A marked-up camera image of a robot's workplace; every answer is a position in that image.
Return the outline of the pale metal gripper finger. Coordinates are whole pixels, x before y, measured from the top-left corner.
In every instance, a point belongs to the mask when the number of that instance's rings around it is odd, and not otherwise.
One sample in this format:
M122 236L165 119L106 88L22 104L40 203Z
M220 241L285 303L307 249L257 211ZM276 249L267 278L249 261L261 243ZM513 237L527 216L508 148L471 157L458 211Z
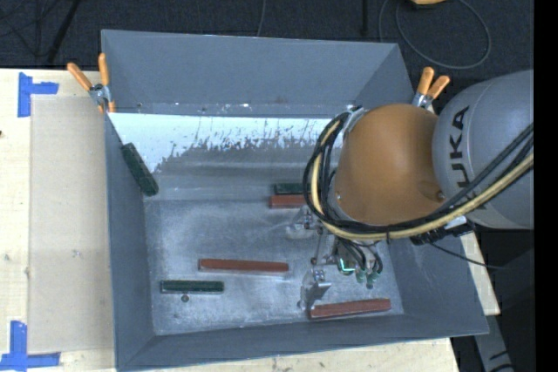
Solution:
M288 240L307 240L315 234L315 217L307 206L302 206L294 219L286 226Z
M326 273L323 269L310 269L303 277L299 308L310 310L316 301L320 301L330 289L331 282L326 280Z

